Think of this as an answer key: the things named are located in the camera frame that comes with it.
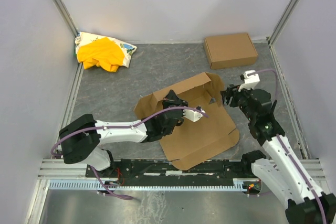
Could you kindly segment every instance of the closed cardboard box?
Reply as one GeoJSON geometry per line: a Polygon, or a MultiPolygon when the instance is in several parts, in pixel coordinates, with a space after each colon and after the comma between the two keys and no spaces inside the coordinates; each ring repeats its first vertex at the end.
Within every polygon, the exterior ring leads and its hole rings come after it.
{"type": "Polygon", "coordinates": [[[258,58],[247,33],[207,37],[204,50],[211,69],[252,65],[258,58]]]}
{"type": "Polygon", "coordinates": [[[213,73],[200,73],[140,98],[134,109],[138,119],[160,111],[162,99],[171,89],[190,107],[201,106],[209,116],[197,122],[184,120],[171,135],[160,140],[164,154],[173,166],[188,170],[238,143],[239,131],[222,104],[220,90],[224,89],[224,84],[213,73]]]}

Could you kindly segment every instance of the orange fabric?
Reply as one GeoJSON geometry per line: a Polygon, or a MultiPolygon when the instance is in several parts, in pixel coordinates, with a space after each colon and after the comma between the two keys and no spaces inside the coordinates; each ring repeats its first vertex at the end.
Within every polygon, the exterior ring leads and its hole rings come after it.
{"type": "Polygon", "coordinates": [[[108,38],[97,39],[81,46],[77,52],[77,60],[83,62],[84,69],[97,66],[109,72],[116,72],[124,57],[121,48],[108,38]]]}

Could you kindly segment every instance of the robotic hand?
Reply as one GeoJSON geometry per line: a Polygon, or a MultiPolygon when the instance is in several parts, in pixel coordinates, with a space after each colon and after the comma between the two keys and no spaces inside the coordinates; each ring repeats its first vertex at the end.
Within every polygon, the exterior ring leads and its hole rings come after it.
{"type": "Polygon", "coordinates": [[[112,154],[110,151],[101,149],[101,145],[125,141],[136,143],[157,141],[172,134],[176,126],[182,125],[184,118],[196,122],[205,115],[201,107],[184,109],[188,106],[188,102],[178,98],[173,90],[170,90],[163,99],[162,106],[167,111],[158,112],[157,115],[154,114],[143,121],[128,123],[94,120],[92,114],[81,116],[59,132],[60,139],[72,134],[61,142],[64,163],[85,163],[93,166],[97,171],[107,168],[113,171],[112,154]]]}
{"type": "Polygon", "coordinates": [[[254,89],[259,82],[255,71],[246,71],[241,85],[229,85],[221,92],[223,104],[239,107],[249,120],[251,135],[272,157],[273,167],[261,151],[244,154],[242,162],[281,201],[290,224],[332,223],[336,213],[334,194],[326,195],[293,152],[285,132],[274,117],[277,101],[265,90],[254,89]]]}

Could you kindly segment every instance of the wall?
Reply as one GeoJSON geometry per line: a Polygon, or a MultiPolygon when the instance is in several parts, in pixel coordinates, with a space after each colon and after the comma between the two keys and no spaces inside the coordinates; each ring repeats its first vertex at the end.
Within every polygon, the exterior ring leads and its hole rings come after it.
{"type": "Polygon", "coordinates": [[[269,36],[290,0],[63,0],[82,31],[135,42],[269,36]]]}
{"type": "Polygon", "coordinates": [[[73,82],[73,36],[52,0],[0,0],[0,216],[22,223],[73,82]]]}
{"type": "Polygon", "coordinates": [[[336,2],[300,0],[275,43],[313,158],[336,193],[336,2]]]}

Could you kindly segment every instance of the pile of fabric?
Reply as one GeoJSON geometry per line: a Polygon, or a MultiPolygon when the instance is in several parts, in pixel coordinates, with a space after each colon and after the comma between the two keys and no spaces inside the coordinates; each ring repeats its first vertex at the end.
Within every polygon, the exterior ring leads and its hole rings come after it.
{"type": "Polygon", "coordinates": [[[118,39],[81,32],[75,39],[78,62],[84,69],[93,66],[116,72],[119,66],[129,67],[136,46],[118,39]]]}

